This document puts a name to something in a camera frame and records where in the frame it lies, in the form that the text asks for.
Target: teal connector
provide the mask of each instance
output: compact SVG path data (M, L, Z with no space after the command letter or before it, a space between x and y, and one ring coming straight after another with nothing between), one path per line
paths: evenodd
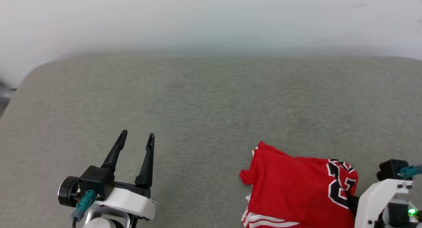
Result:
M86 212L86 210L88 210L88 208L91 207L91 205L94 203L96 198L97 194L94 192L94 190L88 190L80 199L76 205L76 208Z
M402 178L410 178L415 176L416 174L422 174L422 165L412 165L400 169L400 176Z
M76 205L76 210L72 213L72 220L76 219L80 222L85 216L85 212L92 206L97 198L97 194L94 190L88 190Z

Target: white stripe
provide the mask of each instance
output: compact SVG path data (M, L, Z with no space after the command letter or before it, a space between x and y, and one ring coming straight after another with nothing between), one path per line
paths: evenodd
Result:
M249 223L249 228L255 228L260 225L267 225L272 227L290 227L299 224L299 222L283 222L283 223L274 223L267 220L260 220L255 223Z
M274 218L274 217L271 217L271 216L264 216L264 215L259 215L259 214L253 214L249 218L249 222L255 222L255 221L260 220L260 219L265 219L265 220L272 221L272 222L283 222L283 221L286 221L284 219L278 219L278 218Z
M258 150L258 147L252 150L252 157L255 155L255 150Z
M249 203L249 201L251 200L251 195L252 195L252 193L251 194L249 194L249 195L247 195L245 198L246 198L246 201L248 201L248 203Z
M246 216L246 219L245 219L245 221L243 222L243 226L244 227L246 227L247 225L248 225L248 223L249 223L249 218L251 217L253 215L253 213L249 213L247 216Z
M243 222L247 213L248 213L248 208L246 208L245 212L243 213L241 222Z

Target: robotic arm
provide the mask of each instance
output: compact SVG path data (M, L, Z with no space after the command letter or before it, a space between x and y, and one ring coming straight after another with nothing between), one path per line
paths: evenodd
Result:
M117 159L125 145L128 131L120 134L101 167L89 166L80 177L67 177L60 185L59 203L76 207L73 227L86 216L84 228L136 228L137 221L154 219L155 201L151 199L154 163L154 134L146 144L146 155L135 184L114 181ZM101 216L122 217L125 224Z
M396 193L408 193L413 176L422 167L409 166L404 160L391 159L380 164L378 183L371 185L360 197L357 206L355 228L419 228L418 210L408 201L395 197Z

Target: cable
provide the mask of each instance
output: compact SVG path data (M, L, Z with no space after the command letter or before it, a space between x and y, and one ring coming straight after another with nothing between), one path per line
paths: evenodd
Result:
M78 220L78 219L75 217L75 218L74 218L74 222L72 223L72 228L76 228L76 222L77 222L77 220Z

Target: black wire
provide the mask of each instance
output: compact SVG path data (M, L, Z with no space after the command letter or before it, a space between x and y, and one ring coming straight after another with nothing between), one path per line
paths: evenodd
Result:
M131 228L136 228L136 224L137 224L137 217L133 218L133 224Z
M75 217L75 218L74 218L74 222L72 223L72 228L76 228L76 222L77 222L77 220L78 220L78 219Z

